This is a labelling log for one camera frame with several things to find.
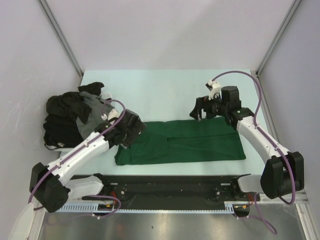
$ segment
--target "table surface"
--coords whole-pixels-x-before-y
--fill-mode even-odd
[[[46,213],[39,240],[305,240],[295,205],[260,204],[260,210],[277,230],[273,235],[263,222],[212,213],[116,213],[97,220],[81,213]],[[250,215],[257,216],[252,207]],[[54,226],[48,225],[63,222]]]
[[[113,99],[121,101],[144,122],[187,120],[191,119],[189,113],[195,106],[196,98],[209,94],[205,86],[208,80],[225,71],[228,69],[86,71],[81,85],[102,82],[105,86],[102,89],[102,96],[111,94]],[[232,73],[220,77],[218,81],[222,86],[237,86],[242,106],[255,111],[258,95],[252,79],[243,74]],[[267,129],[261,110],[257,119],[261,126]],[[261,174],[264,169],[261,157],[243,136],[240,138],[246,155],[245,160],[117,166],[114,158],[118,151],[116,146],[88,162],[76,174],[177,176]]]

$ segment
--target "green shirt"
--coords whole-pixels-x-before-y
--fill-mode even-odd
[[[117,165],[210,162],[246,159],[237,131],[223,117],[151,121],[127,149],[119,146]]]

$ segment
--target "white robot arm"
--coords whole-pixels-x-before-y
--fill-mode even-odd
[[[49,213],[53,213],[67,200],[100,193],[104,187],[101,175],[71,178],[79,168],[113,146],[130,146],[146,127],[139,116],[130,110],[124,110],[120,115],[114,109],[103,117],[105,122],[72,151],[47,166],[38,163],[33,167],[29,201],[35,196]]]
[[[247,174],[239,177],[238,190],[243,193],[265,193],[267,197],[274,199],[290,193],[294,195],[295,191],[304,189],[303,156],[299,152],[290,152],[260,127],[255,114],[241,106],[236,86],[221,88],[214,80],[210,80],[206,86],[210,94],[196,99],[190,116],[200,121],[204,111],[207,119],[224,117],[226,124],[251,143],[265,164],[261,175]]]

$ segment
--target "gray wall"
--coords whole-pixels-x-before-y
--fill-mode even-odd
[[[76,90],[75,70],[36,0],[0,2],[0,239],[27,205],[31,168],[44,147],[47,99]]]
[[[293,0],[47,0],[85,70],[256,69]]]
[[[305,0],[261,75],[280,141],[305,159],[305,189],[320,223],[320,1]]]

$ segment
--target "purple cable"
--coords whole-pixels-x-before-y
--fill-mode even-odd
[[[122,118],[124,117],[125,113],[126,113],[126,107],[125,105],[118,101],[118,100],[110,100],[109,101],[110,103],[111,102],[116,102],[118,104],[120,104],[123,108],[123,111],[120,115],[120,117],[114,122],[114,124],[112,124],[110,127],[108,127],[106,130],[104,130],[102,133],[100,133],[98,136],[96,136],[95,138],[93,138],[92,140],[88,141],[88,145],[89,144],[92,144],[94,141],[96,141],[98,138],[100,138],[102,135],[104,135],[105,133],[109,132],[111,129],[113,129],[121,120]],[[86,148],[86,145],[82,145],[80,146],[77,150],[75,150],[73,153],[71,153],[69,156],[67,156],[64,160],[62,160],[60,162],[60,165],[64,164],[66,161],[68,161],[70,158],[72,158],[74,155],[78,154],[82,149]],[[29,197],[29,200],[28,200],[28,203],[31,203],[32,201],[32,198],[34,197],[35,195],[35,192],[37,191],[37,189],[39,188],[39,186],[42,184],[42,182],[54,171],[58,168],[58,165],[54,166],[53,168],[51,168],[49,171],[47,171],[43,177],[37,182],[37,184],[34,186],[34,189],[32,190],[31,194],[30,194],[30,197]]]
[[[110,215],[113,215],[115,212],[117,212],[121,208],[121,201],[118,198],[114,197],[114,196],[90,195],[89,197],[115,200],[115,201],[118,202],[118,207],[116,209],[112,210],[111,212],[107,213],[106,215],[102,215],[102,216],[97,216],[97,215],[93,216],[93,214],[95,214],[95,213],[85,213],[85,214],[76,215],[76,216],[73,216],[73,217],[58,221],[56,223],[49,223],[48,219],[47,219],[46,224],[48,226],[55,226],[55,225],[58,225],[58,224],[63,224],[65,222],[69,222],[70,220],[73,220],[73,219],[77,219],[77,218],[80,218],[80,217],[88,217],[88,216],[96,217],[97,219],[104,219],[106,217],[109,217]]]
[[[264,225],[268,228],[268,230],[273,235],[277,235],[278,234],[277,229],[269,221],[264,219],[264,217],[262,216],[262,214],[260,212],[260,209],[257,204],[257,193],[254,194],[254,205],[255,205],[256,211],[258,212],[259,216],[237,216],[235,213],[233,214],[233,216],[235,216],[237,219],[257,219],[257,220],[260,220],[264,223]]]
[[[291,196],[291,201],[290,202],[286,201],[281,196],[279,198],[284,203],[286,203],[288,205],[293,204],[295,202],[295,200],[296,200],[296,186],[295,186],[294,174],[292,172],[290,163],[289,163],[286,155],[281,151],[280,148],[278,148],[277,144],[266,134],[266,132],[262,128],[260,128],[258,126],[258,123],[257,123],[257,115],[258,115],[258,111],[259,111],[259,108],[260,108],[261,102],[262,102],[262,89],[261,89],[261,86],[260,86],[259,82],[251,74],[246,73],[244,71],[238,71],[238,70],[223,72],[223,73],[219,74],[218,76],[216,76],[214,79],[212,79],[212,82],[215,81],[216,79],[220,78],[221,76],[226,75],[226,74],[244,74],[244,75],[248,76],[249,78],[251,78],[254,81],[254,83],[256,84],[256,86],[258,88],[258,92],[259,92],[259,101],[258,101],[258,105],[256,106],[256,110],[255,110],[255,113],[254,113],[254,116],[253,116],[253,123],[254,123],[255,128],[258,129],[258,131],[272,144],[274,149],[277,150],[277,152],[281,155],[281,157],[283,158],[283,160],[285,162],[286,168],[287,168],[287,170],[289,172],[289,176],[290,176],[291,187],[292,187],[292,189],[291,189],[292,196]]]

